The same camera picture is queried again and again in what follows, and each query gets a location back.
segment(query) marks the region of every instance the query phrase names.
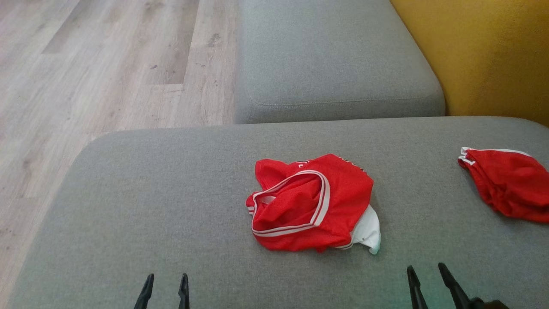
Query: gray fabric upholstery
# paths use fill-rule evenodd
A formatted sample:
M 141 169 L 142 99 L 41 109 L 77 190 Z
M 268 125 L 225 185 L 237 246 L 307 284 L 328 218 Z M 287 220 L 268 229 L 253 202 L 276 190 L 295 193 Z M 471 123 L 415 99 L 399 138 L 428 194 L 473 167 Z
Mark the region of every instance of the gray fabric upholstery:
M 78 156 L 17 283 L 14 309 L 131 308 L 154 272 L 150 308 L 411 308 L 414 265 L 430 308 L 451 308 L 444 261 L 470 295 L 548 308 L 549 226 L 482 203 L 460 147 L 511 148 L 549 166 L 549 129 L 514 118 L 447 117 L 127 131 Z M 272 252 L 250 231 L 254 163 L 333 152 L 374 179 L 379 254 Z
M 242 0 L 237 123 L 443 116 L 389 0 Z

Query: white stripe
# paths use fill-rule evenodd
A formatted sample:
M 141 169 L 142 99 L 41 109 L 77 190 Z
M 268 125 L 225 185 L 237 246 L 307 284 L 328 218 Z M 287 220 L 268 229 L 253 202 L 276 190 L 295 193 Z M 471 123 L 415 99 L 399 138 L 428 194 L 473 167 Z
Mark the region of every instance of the white stripe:
M 347 250 L 349 249 L 350 247 L 352 247 L 352 240 L 351 242 L 348 244 L 348 245 L 345 245 L 345 246 L 338 246 L 338 247 L 335 247 L 336 249 L 340 249 L 340 250 Z
M 469 165 L 473 165 L 476 163 L 476 161 L 467 159 L 467 151 L 469 150 L 476 150 L 476 151 L 487 151 L 487 150 L 493 150 L 493 151 L 501 151 L 501 152 L 513 152 L 513 153 L 520 153 L 522 155 L 531 157 L 531 155 L 527 154 L 526 152 L 518 151 L 518 150 L 512 150 L 512 149 L 474 149 L 470 147 L 461 147 L 461 156 L 457 157 L 459 160 L 464 161 L 468 163 Z
M 295 173 L 294 175 L 282 180 L 280 183 L 276 184 L 272 188 L 269 188 L 263 192 L 258 192 L 253 195 L 252 199 L 254 200 L 254 215 L 257 212 L 257 200 L 256 198 L 265 193 L 273 192 L 281 187 L 283 187 L 291 178 L 296 177 L 298 175 L 305 175 L 305 174 L 313 174 L 320 177 L 321 180 L 321 188 L 320 188 L 320 199 L 318 200 L 318 205 L 316 207 L 315 213 L 311 217 L 311 221 L 309 223 L 301 224 L 301 225 L 290 225 L 286 227 L 278 227 L 274 229 L 269 230 L 255 230 L 253 228 L 253 219 L 252 219 L 252 232 L 257 236 L 262 237 L 275 237 L 280 235 L 287 235 L 292 233 L 297 233 L 299 231 L 307 230 L 313 227 L 319 226 L 322 221 L 324 220 L 324 217 L 326 216 L 326 213 L 328 211 L 329 202 L 330 202 L 330 184 L 328 182 L 328 179 L 320 172 L 316 170 L 302 170 L 298 173 Z

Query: sofa seat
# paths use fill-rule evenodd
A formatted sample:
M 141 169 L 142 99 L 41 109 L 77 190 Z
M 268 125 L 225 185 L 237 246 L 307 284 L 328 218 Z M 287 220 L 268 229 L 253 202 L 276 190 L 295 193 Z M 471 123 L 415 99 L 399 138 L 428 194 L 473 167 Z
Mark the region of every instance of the sofa seat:
M 443 116 L 389 0 L 242 0 L 237 123 Z
M 451 308 L 437 263 L 469 296 L 548 308 L 549 225 L 480 199 L 460 148 L 509 148 L 549 167 L 549 129 L 516 118 L 426 117 L 123 131 L 77 157 L 16 284 L 13 309 L 411 308 L 413 265 L 429 307 Z M 251 233 L 254 164 L 335 153 L 374 180 L 381 248 L 276 252 Z

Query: laminate flooring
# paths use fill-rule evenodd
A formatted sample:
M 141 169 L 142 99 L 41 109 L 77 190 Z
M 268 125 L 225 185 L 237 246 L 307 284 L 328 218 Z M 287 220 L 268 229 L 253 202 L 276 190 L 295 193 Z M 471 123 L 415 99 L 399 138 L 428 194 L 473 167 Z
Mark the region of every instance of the laminate flooring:
M 0 0 L 0 309 L 78 153 L 233 122 L 237 0 Z

